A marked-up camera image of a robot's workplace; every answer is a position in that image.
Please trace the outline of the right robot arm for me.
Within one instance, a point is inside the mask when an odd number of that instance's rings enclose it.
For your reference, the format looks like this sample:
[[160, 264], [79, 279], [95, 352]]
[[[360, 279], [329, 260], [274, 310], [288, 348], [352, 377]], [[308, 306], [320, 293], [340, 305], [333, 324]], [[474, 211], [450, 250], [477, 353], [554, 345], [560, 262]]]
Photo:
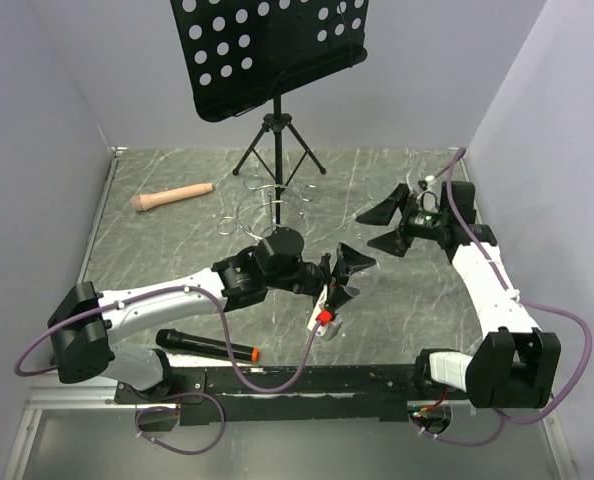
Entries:
[[399, 213], [398, 225], [368, 246], [402, 257], [416, 239], [437, 243], [476, 311], [483, 340], [475, 354], [422, 350], [413, 375], [416, 392], [431, 399], [446, 388], [461, 390], [477, 408], [542, 408], [551, 394], [561, 343], [555, 334], [543, 332], [519, 303], [496, 237], [476, 220], [475, 193], [471, 182], [444, 182], [439, 208], [431, 212], [418, 204], [407, 185], [399, 184], [356, 220], [386, 226]]

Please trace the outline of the chrome wine glass rack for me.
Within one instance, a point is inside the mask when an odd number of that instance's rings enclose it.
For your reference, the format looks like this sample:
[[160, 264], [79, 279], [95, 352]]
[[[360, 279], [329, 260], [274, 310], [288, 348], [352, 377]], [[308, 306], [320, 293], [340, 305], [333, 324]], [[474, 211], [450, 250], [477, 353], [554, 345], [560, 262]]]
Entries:
[[242, 184], [244, 192], [236, 197], [234, 210], [217, 223], [222, 236], [241, 232], [259, 241], [278, 227], [300, 230], [306, 225], [307, 207], [319, 197], [312, 183], [281, 187], [260, 174], [245, 176]]

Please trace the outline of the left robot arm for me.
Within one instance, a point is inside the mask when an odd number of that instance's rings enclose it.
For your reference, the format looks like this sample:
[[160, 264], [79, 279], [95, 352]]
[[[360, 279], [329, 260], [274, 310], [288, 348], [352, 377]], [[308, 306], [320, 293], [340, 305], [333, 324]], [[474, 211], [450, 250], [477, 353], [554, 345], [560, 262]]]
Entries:
[[263, 302], [271, 290], [312, 299], [309, 344], [333, 338], [341, 326], [339, 309], [360, 293], [350, 278], [377, 262], [344, 243], [334, 255], [306, 262], [303, 248], [299, 232], [280, 227], [238, 254], [177, 280], [105, 292], [90, 282], [75, 285], [48, 321], [59, 380], [76, 384], [102, 376], [153, 402], [164, 401], [175, 380], [167, 357], [131, 345], [127, 337], [188, 316], [224, 316]]

